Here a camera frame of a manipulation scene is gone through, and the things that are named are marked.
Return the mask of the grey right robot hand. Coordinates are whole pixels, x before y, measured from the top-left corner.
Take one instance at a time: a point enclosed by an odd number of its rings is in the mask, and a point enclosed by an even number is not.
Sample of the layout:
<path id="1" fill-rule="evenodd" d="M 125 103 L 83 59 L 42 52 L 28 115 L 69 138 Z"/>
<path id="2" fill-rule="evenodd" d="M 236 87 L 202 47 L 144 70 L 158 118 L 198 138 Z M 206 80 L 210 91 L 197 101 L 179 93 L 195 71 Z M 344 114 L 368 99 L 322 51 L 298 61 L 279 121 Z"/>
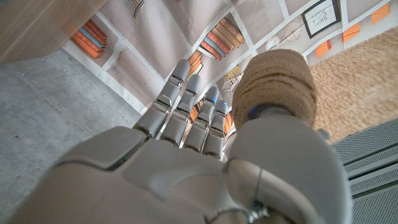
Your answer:
<path id="1" fill-rule="evenodd" d="M 183 138 L 198 82 L 181 60 L 133 128 L 115 127 L 63 156 L 10 223 L 349 223 L 342 163 L 314 119 L 301 57 L 251 61 L 234 94 L 238 135 L 222 156 L 224 108 L 206 96 Z M 182 83 L 188 86 L 181 99 Z"/>

